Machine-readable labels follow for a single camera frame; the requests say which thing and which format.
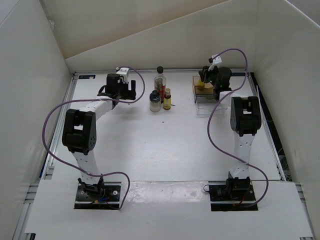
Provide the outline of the yellow bottle with wooden cap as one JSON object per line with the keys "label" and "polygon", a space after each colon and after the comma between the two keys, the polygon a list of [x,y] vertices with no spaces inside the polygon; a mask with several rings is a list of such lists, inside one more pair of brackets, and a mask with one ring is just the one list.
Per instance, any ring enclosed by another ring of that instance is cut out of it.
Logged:
{"label": "yellow bottle with wooden cap", "polygon": [[202,91],[205,88],[205,83],[202,81],[201,77],[199,77],[198,82],[195,86],[199,91]]}

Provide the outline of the white powder jar black lid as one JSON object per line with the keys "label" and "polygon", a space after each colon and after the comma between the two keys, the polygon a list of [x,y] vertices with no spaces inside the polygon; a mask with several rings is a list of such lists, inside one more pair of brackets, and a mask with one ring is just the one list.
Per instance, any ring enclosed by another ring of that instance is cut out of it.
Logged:
{"label": "white powder jar black lid", "polygon": [[149,95],[149,109],[154,113],[161,110],[161,97],[157,90],[153,90]]}

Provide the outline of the tall soy sauce bottle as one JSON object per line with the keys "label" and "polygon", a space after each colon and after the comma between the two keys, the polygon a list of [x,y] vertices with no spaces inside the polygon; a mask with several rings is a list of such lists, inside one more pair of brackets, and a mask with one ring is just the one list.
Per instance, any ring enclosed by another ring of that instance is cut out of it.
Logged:
{"label": "tall soy sauce bottle", "polygon": [[157,92],[159,93],[161,102],[163,103],[167,79],[164,76],[164,68],[162,66],[158,66],[156,71],[157,75],[154,78],[154,89],[157,90]]}

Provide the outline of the small yellow-label bottle wooden cap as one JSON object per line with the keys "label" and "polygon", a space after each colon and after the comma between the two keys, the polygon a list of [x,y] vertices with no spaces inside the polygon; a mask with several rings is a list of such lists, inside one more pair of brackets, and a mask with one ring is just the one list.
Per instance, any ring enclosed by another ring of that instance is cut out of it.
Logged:
{"label": "small yellow-label bottle wooden cap", "polygon": [[171,89],[166,88],[164,91],[164,96],[163,96],[163,108],[165,110],[170,110],[172,106],[172,101],[171,101]]}

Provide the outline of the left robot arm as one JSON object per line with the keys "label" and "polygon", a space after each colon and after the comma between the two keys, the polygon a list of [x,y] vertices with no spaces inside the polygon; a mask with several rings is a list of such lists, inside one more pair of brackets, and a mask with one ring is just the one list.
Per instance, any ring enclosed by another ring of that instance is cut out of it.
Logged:
{"label": "left robot arm", "polygon": [[93,200],[100,200],[105,194],[104,178],[97,167],[94,147],[97,143],[97,120],[113,110],[118,100],[136,99],[136,82],[128,81],[129,68],[122,67],[116,73],[109,73],[106,84],[100,88],[97,100],[80,109],[68,109],[65,115],[62,144],[67,147],[83,170],[78,179],[84,193]]}

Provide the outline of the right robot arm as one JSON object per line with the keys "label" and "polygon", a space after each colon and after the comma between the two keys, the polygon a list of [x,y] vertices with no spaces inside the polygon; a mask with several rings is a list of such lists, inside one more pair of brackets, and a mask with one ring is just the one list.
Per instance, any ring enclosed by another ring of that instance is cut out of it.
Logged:
{"label": "right robot arm", "polygon": [[228,172],[224,185],[211,185],[209,192],[214,201],[241,201],[250,193],[249,162],[255,135],[262,120],[259,99],[256,96],[239,96],[230,88],[232,71],[228,67],[204,66],[199,71],[200,80],[213,86],[213,98],[230,107],[230,127],[234,134],[234,156],[239,158]]}

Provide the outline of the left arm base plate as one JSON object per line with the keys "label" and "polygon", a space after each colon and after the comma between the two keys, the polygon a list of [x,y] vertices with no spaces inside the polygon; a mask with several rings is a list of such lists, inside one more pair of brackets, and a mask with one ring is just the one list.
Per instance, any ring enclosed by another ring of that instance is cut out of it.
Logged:
{"label": "left arm base plate", "polygon": [[80,183],[74,200],[75,210],[118,210],[121,198],[120,182],[105,182],[98,192],[86,190]]}

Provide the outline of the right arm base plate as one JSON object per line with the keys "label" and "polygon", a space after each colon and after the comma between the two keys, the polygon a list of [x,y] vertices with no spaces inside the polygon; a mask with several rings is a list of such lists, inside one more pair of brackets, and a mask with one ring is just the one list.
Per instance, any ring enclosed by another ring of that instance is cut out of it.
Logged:
{"label": "right arm base plate", "polygon": [[226,184],[208,184],[203,189],[209,193],[210,210],[212,212],[243,212],[258,211],[253,185],[250,184],[246,192],[236,190],[227,192]]}

